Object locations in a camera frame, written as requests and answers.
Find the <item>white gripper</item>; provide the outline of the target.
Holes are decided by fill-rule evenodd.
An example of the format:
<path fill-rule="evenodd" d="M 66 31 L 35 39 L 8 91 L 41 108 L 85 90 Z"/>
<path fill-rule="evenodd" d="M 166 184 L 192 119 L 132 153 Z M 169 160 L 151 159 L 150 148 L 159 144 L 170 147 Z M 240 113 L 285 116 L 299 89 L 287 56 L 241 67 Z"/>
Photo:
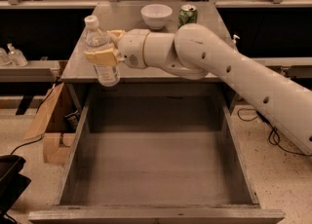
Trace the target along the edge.
<path fill-rule="evenodd" d="M 124 30 L 108 30 L 107 34 L 114 43 L 118 41 L 118 50 L 109 48 L 106 50 L 87 51 L 86 59 L 94 64 L 103 66 L 116 66 L 122 58 L 131 68 L 144 69 L 144 43 L 150 31 L 148 29 L 133 29 L 125 33 Z"/>

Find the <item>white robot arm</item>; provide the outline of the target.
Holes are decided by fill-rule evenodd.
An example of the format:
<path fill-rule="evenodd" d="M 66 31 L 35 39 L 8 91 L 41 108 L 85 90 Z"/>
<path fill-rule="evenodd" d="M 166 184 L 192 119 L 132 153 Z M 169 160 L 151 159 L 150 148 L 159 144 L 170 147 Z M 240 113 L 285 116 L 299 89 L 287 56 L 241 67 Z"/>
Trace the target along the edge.
<path fill-rule="evenodd" d="M 85 58 L 114 67 L 156 67 L 186 79 L 212 73 L 274 124 L 302 152 L 312 153 L 312 91 L 240 54 L 207 27 L 189 23 L 175 33 L 133 29 L 108 33 L 113 40 L 89 48 Z"/>

